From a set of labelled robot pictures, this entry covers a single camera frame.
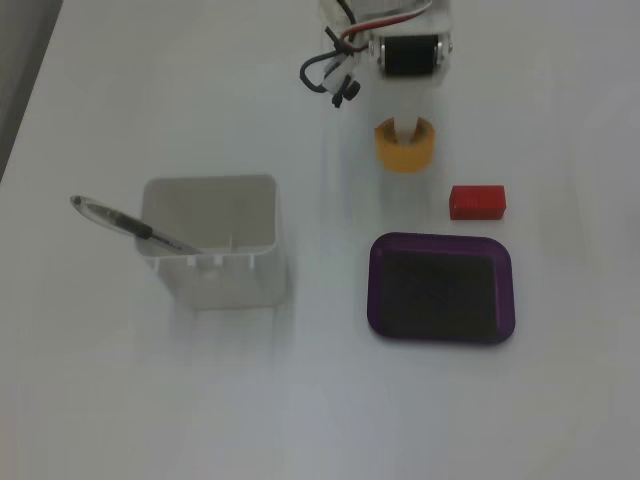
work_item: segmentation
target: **wire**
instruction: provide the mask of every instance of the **wire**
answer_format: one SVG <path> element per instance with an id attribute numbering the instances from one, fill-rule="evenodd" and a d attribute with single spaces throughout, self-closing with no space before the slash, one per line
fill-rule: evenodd
<path id="1" fill-rule="evenodd" d="M 351 83 L 351 75 L 347 75 L 346 77 L 344 77 L 344 80 L 342 81 L 342 85 L 340 85 L 340 89 L 331 99 L 331 103 L 333 103 L 334 107 L 340 108 L 340 105 L 342 105 L 342 99 L 344 98 L 344 94 L 347 91 L 347 87 L 349 86 L 350 83 Z"/>
<path id="2" fill-rule="evenodd" d="M 331 41 L 333 42 L 333 48 L 335 48 L 336 50 L 340 50 L 342 48 L 342 40 L 340 40 L 335 33 L 333 33 L 333 30 L 331 30 L 329 27 L 324 29 L 324 33 L 327 34 L 327 36 L 331 39 Z"/>
<path id="3" fill-rule="evenodd" d="M 357 24 L 352 25 L 351 27 L 347 28 L 344 32 L 342 32 L 342 35 L 340 35 L 340 39 L 343 40 L 344 45 L 349 50 L 351 50 L 353 52 L 362 52 L 363 50 L 366 50 L 368 48 L 367 45 L 354 46 L 354 45 L 351 45 L 350 43 L 348 43 L 344 39 L 347 38 L 347 37 L 349 37 L 351 39 L 351 37 L 354 34 L 357 34 L 357 33 L 366 32 L 368 30 L 374 30 L 376 28 L 388 27 L 389 25 L 396 25 L 398 23 L 402 23 L 402 22 L 406 22 L 407 20 L 414 19 L 414 18 L 422 15 L 424 12 L 426 12 L 431 7 L 432 3 L 433 3 L 433 0 L 429 1 L 429 3 L 427 3 L 426 5 L 420 7 L 417 10 L 414 10 L 412 12 L 401 13 L 401 14 L 398 14 L 398 15 L 392 15 L 392 16 L 389 16 L 389 17 L 379 18 L 377 20 L 371 20 L 371 21 L 368 21 L 368 22 L 357 23 Z"/>
<path id="4" fill-rule="evenodd" d="M 305 86 L 309 90 L 311 90 L 312 92 L 316 92 L 316 93 L 324 93 L 324 92 L 326 92 L 327 89 L 324 88 L 322 85 L 314 85 L 311 82 L 311 80 L 309 80 L 309 77 L 307 77 L 307 68 L 309 68 L 314 63 L 322 62 L 323 60 L 327 60 L 329 58 L 337 57 L 338 55 L 341 55 L 341 53 L 342 52 L 334 50 L 333 52 L 323 53 L 322 55 L 317 55 L 317 56 L 315 56 L 313 58 L 310 58 L 306 62 L 304 62 L 302 64 L 302 66 L 300 67 L 300 80 L 302 80 L 302 83 L 304 83 Z"/>
<path id="5" fill-rule="evenodd" d="M 351 10 L 351 8 L 349 8 L 349 5 L 347 5 L 347 2 L 345 0 L 336 0 L 338 2 L 338 5 L 340 5 L 342 7 L 342 10 L 344 10 L 345 15 L 347 16 L 347 18 L 349 19 L 349 23 L 351 23 L 351 25 L 355 25 L 356 22 L 356 16 L 353 14 L 353 10 Z M 356 38 L 356 35 L 350 35 L 349 36 L 349 41 L 353 42 L 353 40 Z"/>

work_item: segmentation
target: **black cable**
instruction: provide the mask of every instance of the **black cable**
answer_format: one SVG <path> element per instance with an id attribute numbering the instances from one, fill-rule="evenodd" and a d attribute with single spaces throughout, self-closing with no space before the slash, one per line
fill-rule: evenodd
<path id="1" fill-rule="evenodd" d="M 349 5 L 347 5 L 347 2 L 345 0 L 336 0 L 336 1 L 338 2 L 338 5 L 340 5 L 342 7 L 342 10 L 344 10 L 344 13 L 349 18 L 349 22 L 351 22 L 351 25 L 355 25 L 356 24 L 356 16 L 353 14 L 353 10 L 351 10 L 349 8 Z M 353 35 L 349 36 L 349 41 L 353 42 L 355 37 L 356 37 L 355 33 Z"/>
<path id="2" fill-rule="evenodd" d="M 349 18 L 349 22 L 351 22 L 351 25 L 355 25 L 356 17 L 353 14 L 353 10 L 351 10 L 351 8 L 349 8 L 349 5 L 347 5 L 346 0 L 336 0 L 336 1 L 338 2 L 338 5 L 342 7 L 342 10 L 344 10 L 344 13 Z M 340 38 L 338 38 L 338 36 L 335 33 L 333 33 L 333 31 L 329 27 L 325 28 L 324 31 L 333 42 L 333 47 L 335 48 L 335 50 L 333 52 L 323 53 L 322 55 L 318 55 L 313 58 L 310 58 L 309 60 L 304 62 L 300 67 L 300 80 L 302 80 L 302 83 L 304 83 L 309 90 L 316 93 L 324 93 L 327 91 L 327 89 L 322 85 L 315 85 L 314 83 L 311 82 L 311 80 L 309 80 L 309 77 L 307 77 L 307 68 L 309 68 L 314 63 L 322 62 L 323 60 L 337 57 L 338 55 L 342 55 L 342 54 L 353 55 L 353 52 L 351 52 L 345 46 L 344 42 Z M 355 35 L 356 34 L 351 35 L 349 37 L 349 41 L 352 41 L 355 38 Z M 328 72 L 325 73 L 325 78 L 339 66 L 340 64 L 334 65 Z M 347 77 L 342 82 L 342 86 L 340 87 L 340 90 L 336 95 L 333 96 L 333 104 L 334 105 L 337 104 L 336 107 L 339 107 L 340 104 L 342 103 L 344 92 L 346 91 L 350 82 L 351 82 L 351 77 L 347 75 Z"/>
<path id="3" fill-rule="evenodd" d="M 315 56 L 313 58 L 310 58 L 306 62 L 304 62 L 302 64 L 302 66 L 300 67 L 300 80 L 302 80 L 302 83 L 304 83 L 305 86 L 309 90 L 311 90 L 312 92 L 316 92 L 316 93 L 324 93 L 324 92 L 326 92 L 327 89 L 324 88 L 322 85 L 314 85 L 311 82 L 311 80 L 309 80 L 309 77 L 307 77 L 307 72 L 306 71 L 307 71 L 307 68 L 309 68 L 314 63 L 322 62 L 323 60 L 327 60 L 329 58 L 337 57 L 338 55 L 341 55 L 341 53 L 339 51 L 337 51 L 337 50 L 334 50 L 333 52 L 323 53 L 322 55 Z"/>
<path id="4" fill-rule="evenodd" d="M 342 81 L 342 85 L 340 85 L 340 89 L 338 90 L 338 93 L 336 93 L 331 99 L 331 103 L 333 103 L 334 107 L 340 108 L 340 105 L 342 105 L 342 99 L 344 98 L 344 92 L 346 92 L 347 87 L 349 86 L 350 83 L 351 83 L 351 75 L 347 75 L 346 77 L 344 77 L 344 80 Z"/>

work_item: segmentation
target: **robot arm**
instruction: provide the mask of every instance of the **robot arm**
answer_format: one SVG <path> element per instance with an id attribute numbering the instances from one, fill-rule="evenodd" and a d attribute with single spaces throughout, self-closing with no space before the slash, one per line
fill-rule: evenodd
<path id="1" fill-rule="evenodd" d="M 359 62 L 377 64 L 386 81 L 414 78 L 425 85 L 444 77 L 452 50 L 449 0 L 320 0 L 334 51 L 309 59 L 300 78 L 317 93 L 329 92 L 333 104 L 352 100 L 360 90 L 354 70 Z M 342 32 L 339 36 L 334 31 Z M 309 66 L 326 62 L 324 80 L 313 84 Z"/>

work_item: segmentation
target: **white container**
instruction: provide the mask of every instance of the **white container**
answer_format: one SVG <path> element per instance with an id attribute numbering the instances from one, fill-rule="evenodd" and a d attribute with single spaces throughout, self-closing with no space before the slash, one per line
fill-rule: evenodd
<path id="1" fill-rule="evenodd" d="M 278 189 L 269 175 L 166 178 L 145 187 L 142 220 L 205 252 L 136 248 L 194 310 L 274 306 L 287 293 Z"/>

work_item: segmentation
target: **pen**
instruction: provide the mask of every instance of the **pen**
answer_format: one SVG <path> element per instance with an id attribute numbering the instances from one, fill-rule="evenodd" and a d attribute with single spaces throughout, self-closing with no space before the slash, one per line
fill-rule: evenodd
<path id="1" fill-rule="evenodd" d="M 137 218 L 130 217 L 118 210 L 107 207 L 91 198 L 74 195 L 71 197 L 71 205 L 80 214 L 92 222 L 121 233 L 133 235 L 136 238 L 147 240 L 172 253 L 179 255 L 198 255 L 204 253 L 180 240 L 159 232 Z"/>

